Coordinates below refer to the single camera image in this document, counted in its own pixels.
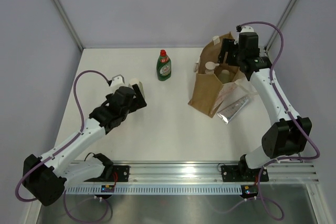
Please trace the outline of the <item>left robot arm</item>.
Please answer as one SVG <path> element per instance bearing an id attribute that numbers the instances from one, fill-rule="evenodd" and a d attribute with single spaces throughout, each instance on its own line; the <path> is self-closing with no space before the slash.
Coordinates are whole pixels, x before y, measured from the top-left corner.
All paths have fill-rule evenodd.
<path id="1" fill-rule="evenodd" d="M 133 79 L 128 86 L 118 87 L 89 114 L 82 130 L 41 156 L 31 154 L 25 159 L 23 186 L 43 206 L 50 206 L 72 186 L 90 179 L 108 181 L 113 174 L 113 161 L 105 155 L 98 153 L 76 165 L 72 162 L 90 145 L 120 126 L 130 113 L 146 105 L 139 80 Z"/>

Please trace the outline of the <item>silver tube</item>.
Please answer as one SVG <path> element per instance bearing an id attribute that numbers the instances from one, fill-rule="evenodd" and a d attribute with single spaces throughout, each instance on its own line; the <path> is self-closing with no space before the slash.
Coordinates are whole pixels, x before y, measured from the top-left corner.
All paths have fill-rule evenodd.
<path id="1" fill-rule="evenodd" d="M 225 123 L 229 124 L 237 114 L 252 101 L 252 95 L 245 95 L 224 109 L 217 112 L 217 116 Z"/>

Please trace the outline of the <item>green dish soap bottle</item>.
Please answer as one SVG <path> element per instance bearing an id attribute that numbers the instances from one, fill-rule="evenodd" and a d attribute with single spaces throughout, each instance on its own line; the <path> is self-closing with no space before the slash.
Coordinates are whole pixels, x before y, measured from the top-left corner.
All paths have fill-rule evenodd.
<path id="1" fill-rule="evenodd" d="M 156 74 L 160 81 L 165 81 L 171 77 L 171 59 L 166 51 L 162 49 L 156 64 Z"/>

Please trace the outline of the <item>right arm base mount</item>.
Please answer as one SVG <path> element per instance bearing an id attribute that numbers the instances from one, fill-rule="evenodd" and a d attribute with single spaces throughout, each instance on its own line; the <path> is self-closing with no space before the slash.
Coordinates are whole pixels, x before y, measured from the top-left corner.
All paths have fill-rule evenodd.
<path id="1" fill-rule="evenodd" d="M 220 171 L 222 175 L 223 182 L 268 182 L 269 176 L 266 171 L 263 171 L 260 179 L 258 169 L 240 169 L 238 165 L 225 165 L 220 166 Z"/>

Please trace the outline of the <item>brown canvas bag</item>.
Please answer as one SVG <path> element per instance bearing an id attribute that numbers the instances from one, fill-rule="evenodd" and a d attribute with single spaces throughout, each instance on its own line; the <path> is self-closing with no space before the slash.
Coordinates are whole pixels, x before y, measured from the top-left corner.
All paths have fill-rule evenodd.
<path id="1" fill-rule="evenodd" d="M 224 38 L 232 39 L 231 33 L 213 37 L 202 50 L 196 68 L 196 79 L 192 97 L 188 104 L 196 110 L 213 117 L 223 101 L 228 98 L 237 88 L 241 88 L 248 94 L 256 94 L 254 86 L 247 81 L 245 75 L 238 67 L 229 66 L 226 63 L 219 64 L 214 74 L 205 74 L 205 64 L 208 61 L 217 63 L 220 53 L 222 40 Z M 222 70 L 230 72 L 230 82 L 222 84 L 218 75 Z"/>

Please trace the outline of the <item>beige pump lotion bottle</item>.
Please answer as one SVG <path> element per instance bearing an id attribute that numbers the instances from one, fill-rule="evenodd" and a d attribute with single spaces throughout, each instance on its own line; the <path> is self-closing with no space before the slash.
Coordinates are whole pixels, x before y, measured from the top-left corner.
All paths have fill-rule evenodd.
<path id="1" fill-rule="evenodd" d="M 214 74 L 215 69 L 216 69 L 218 66 L 219 66 L 218 63 L 214 63 L 214 62 L 208 61 L 208 62 L 205 64 L 205 74 Z"/>

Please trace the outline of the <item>green bottle white cap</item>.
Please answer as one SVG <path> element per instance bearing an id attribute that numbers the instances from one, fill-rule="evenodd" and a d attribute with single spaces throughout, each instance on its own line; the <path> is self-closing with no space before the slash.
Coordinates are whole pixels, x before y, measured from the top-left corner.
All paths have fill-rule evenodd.
<path id="1" fill-rule="evenodd" d="M 230 82 L 230 72 L 228 70 L 222 70 L 221 73 L 217 76 L 222 84 Z"/>
<path id="2" fill-rule="evenodd" d="M 137 78 L 132 78 L 128 84 L 129 88 L 132 88 L 136 94 L 141 94 L 142 98 L 145 98 L 144 88 L 142 82 Z"/>

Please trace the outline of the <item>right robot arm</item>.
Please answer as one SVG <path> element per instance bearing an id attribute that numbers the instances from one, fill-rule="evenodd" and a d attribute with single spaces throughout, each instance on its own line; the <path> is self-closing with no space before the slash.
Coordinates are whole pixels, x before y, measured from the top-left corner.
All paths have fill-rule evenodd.
<path id="1" fill-rule="evenodd" d="M 258 92 L 269 115 L 270 129 L 263 135 L 261 146 L 241 156 L 237 165 L 222 165 L 225 182 L 254 182 L 268 161 L 301 153 L 307 143 L 312 123 L 289 104 L 278 85 L 268 57 L 260 55 L 258 35 L 244 26 L 238 38 L 224 39 L 218 56 L 220 63 L 236 66 Z"/>

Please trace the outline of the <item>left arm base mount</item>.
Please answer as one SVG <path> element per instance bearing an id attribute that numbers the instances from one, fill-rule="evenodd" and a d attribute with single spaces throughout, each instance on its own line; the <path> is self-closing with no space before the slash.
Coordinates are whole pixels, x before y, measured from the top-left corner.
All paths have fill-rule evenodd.
<path id="1" fill-rule="evenodd" d="M 113 165 L 113 167 L 104 169 L 103 173 L 96 178 L 90 178 L 85 182 L 128 182 L 130 166 L 128 165 Z"/>

